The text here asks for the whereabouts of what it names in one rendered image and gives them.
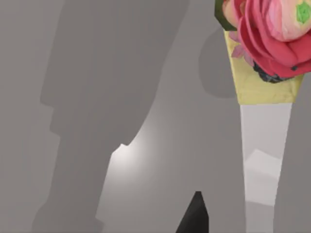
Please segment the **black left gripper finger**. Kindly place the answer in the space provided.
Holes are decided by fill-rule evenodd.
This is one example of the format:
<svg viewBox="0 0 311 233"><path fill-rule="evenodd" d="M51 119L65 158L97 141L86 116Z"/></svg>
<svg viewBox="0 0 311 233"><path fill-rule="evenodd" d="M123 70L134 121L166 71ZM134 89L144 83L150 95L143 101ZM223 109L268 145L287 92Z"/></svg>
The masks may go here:
<svg viewBox="0 0 311 233"><path fill-rule="evenodd" d="M175 233L209 233L209 215L201 191L196 191Z"/></svg>

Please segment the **pink flower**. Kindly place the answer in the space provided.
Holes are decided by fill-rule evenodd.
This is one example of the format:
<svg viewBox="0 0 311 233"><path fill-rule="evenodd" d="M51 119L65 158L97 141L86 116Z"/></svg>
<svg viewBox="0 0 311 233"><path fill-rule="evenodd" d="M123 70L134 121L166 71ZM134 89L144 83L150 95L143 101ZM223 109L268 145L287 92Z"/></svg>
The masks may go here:
<svg viewBox="0 0 311 233"><path fill-rule="evenodd" d="M247 233L311 233L311 0L215 0L241 112Z"/></svg>

